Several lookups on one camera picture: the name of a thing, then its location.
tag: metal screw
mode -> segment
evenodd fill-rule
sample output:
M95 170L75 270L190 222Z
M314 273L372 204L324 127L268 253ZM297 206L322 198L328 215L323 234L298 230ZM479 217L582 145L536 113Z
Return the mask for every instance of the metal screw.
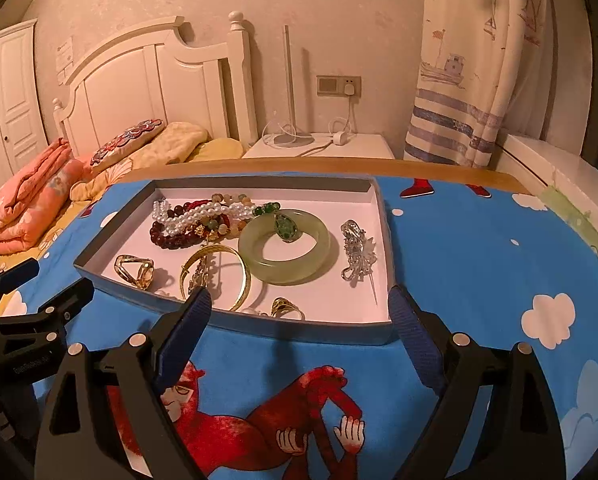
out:
M452 336L452 341L454 341L454 344L457 346L467 346L470 344L470 337L461 332L457 332Z
M532 353L532 346L530 346L530 343L526 343L525 341L519 343L516 347L522 354L530 355Z
M72 343L68 346L68 354L70 355L77 355L80 354L83 350L83 345L81 343Z
M130 337L130 346L141 346L147 341L145 334L138 333Z

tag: curtain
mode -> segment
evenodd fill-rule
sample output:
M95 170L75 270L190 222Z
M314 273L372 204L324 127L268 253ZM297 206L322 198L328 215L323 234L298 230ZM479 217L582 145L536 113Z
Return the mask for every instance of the curtain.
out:
M425 0L404 158L484 168L513 95L526 0Z
M524 0L524 47L501 131L539 139L548 109L554 58L550 0Z

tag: wall outlet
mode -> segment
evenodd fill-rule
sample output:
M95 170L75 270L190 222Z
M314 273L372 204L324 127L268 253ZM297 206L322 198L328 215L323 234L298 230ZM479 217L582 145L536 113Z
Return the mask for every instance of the wall outlet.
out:
M317 95L348 97L346 85L354 86L354 97L361 97L361 76L358 75L317 75Z

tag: bedpost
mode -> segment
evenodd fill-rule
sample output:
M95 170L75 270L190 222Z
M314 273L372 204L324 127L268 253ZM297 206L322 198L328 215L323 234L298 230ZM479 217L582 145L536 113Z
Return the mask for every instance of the bedpost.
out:
M55 97L52 100L52 104L54 105L54 111L52 114L54 115L54 124L57 127L57 133L60 137L67 139L68 135L65 131L65 127L63 126L63 121L59 119L59 114L63 112L63 104L61 103L61 100L58 97Z
M252 72L250 72L250 36L243 27L243 13L233 11L228 15L228 63L234 94L234 108L237 115L239 140L249 149L258 139Z

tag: white cloud print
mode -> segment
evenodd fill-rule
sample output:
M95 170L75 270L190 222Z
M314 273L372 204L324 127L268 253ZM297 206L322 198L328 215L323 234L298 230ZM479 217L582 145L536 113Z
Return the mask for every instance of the white cloud print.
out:
M524 195L521 193L515 193L512 195L512 200L514 200L518 205L521 207L529 207L535 211L547 211L548 208L545 204L534 195Z
M574 322L575 304L567 294L557 294L554 298L537 294L532 300L532 309L521 316L525 335L538 339L550 350L570 337L570 326Z
M23 316L28 313L28 306L23 301L21 293L16 291L3 310L2 316Z
M576 407L561 420L568 480L581 470L598 448L598 364L588 361L579 375Z

